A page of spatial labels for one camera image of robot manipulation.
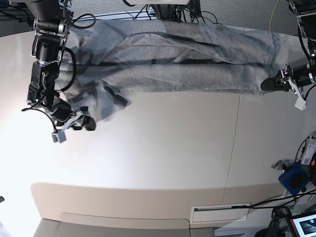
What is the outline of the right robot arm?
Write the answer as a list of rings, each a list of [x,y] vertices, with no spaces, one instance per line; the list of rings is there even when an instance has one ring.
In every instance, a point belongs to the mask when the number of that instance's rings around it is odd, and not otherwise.
[[[89,115],[87,107],[74,110],[61,99],[60,94],[70,89],[76,78],[77,65],[72,50],[66,47],[71,27],[76,20],[70,10],[69,0],[27,0],[25,4],[34,16],[35,38],[31,55],[33,63],[31,81],[28,88],[28,107],[24,111],[38,111],[46,115],[55,134],[63,128],[94,131],[96,123]],[[71,56],[72,78],[61,89],[55,89],[59,77],[64,52]]]

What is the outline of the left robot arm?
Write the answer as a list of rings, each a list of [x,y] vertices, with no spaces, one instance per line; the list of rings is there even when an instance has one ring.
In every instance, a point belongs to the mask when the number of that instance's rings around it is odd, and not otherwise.
[[[290,0],[289,9],[297,19],[297,36],[308,63],[279,70],[273,78],[261,83],[264,92],[293,90],[307,101],[310,91],[316,87],[316,2],[314,0]]]

